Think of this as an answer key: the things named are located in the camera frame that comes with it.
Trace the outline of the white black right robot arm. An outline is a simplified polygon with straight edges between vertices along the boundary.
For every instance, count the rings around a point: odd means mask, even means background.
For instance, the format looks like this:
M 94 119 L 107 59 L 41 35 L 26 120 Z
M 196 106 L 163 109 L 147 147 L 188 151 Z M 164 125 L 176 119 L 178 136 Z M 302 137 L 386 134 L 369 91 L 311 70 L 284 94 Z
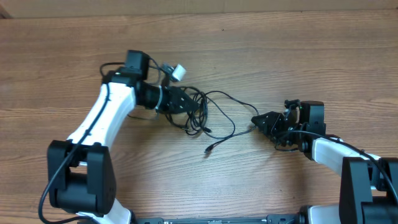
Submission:
M 397 158 L 380 157 L 326 133 L 321 101 L 286 100 L 281 113 L 252 117 L 278 151 L 300 151 L 341 178 L 339 202 L 306 205 L 296 215 L 268 215 L 267 223 L 397 223 Z

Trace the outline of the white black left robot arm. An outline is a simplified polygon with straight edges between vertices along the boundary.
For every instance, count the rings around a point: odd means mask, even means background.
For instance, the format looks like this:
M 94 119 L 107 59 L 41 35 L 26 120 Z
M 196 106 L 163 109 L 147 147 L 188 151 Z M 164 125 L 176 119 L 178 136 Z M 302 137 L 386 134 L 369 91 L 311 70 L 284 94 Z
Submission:
M 46 198 L 52 207 L 73 214 L 67 222 L 136 223 L 133 212 L 116 198 L 110 150 L 121 125 L 136 106 L 166 115 L 199 108 L 183 90 L 170 86 L 186 74 L 182 65 L 158 65 L 138 50 L 128 50 L 126 60 L 115 65 L 101 74 L 99 96 L 78 129 L 47 149 L 49 181 L 38 211 L 44 223 L 49 222 L 43 213 Z

